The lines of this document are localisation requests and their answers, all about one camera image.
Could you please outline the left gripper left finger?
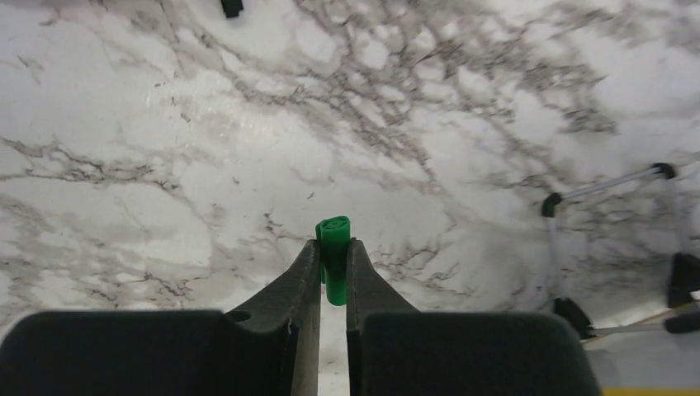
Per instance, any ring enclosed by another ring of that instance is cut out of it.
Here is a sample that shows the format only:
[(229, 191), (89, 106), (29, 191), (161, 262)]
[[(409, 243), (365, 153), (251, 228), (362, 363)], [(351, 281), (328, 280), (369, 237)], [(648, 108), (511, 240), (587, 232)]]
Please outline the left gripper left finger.
[(4, 395), (315, 395), (319, 244), (227, 312), (45, 311), (1, 345)]

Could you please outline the yellow framed whiteboard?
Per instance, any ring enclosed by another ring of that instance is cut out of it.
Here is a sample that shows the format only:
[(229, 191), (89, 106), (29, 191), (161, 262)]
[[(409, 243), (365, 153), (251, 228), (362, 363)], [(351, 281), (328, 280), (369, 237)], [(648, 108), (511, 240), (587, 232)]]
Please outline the yellow framed whiteboard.
[(673, 316), (699, 315), (699, 303), (640, 323), (606, 328), (583, 343), (604, 395), (698, 395), (699, 331), (671, 334)]

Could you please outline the green marker cap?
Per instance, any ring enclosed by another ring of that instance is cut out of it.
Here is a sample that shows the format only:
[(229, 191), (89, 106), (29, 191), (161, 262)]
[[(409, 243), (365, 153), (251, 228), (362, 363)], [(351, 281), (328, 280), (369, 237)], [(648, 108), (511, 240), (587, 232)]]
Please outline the green marker cap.
[(334, 306), (343, 306), (347, 303), (347, 254), (352, 239), (350, 219), (347, 216), (324, 219), (316, 224), (315, 235), (327, 300)]

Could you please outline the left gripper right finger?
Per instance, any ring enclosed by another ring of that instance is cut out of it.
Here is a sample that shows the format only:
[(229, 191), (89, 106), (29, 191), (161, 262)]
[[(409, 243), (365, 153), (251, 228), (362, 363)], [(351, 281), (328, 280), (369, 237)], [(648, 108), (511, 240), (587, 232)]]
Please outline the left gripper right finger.
[(353, 395), (599, 395), (573, 329), (543, 313), (422, 312), (374, 269), (359, 239), (347, 256)]

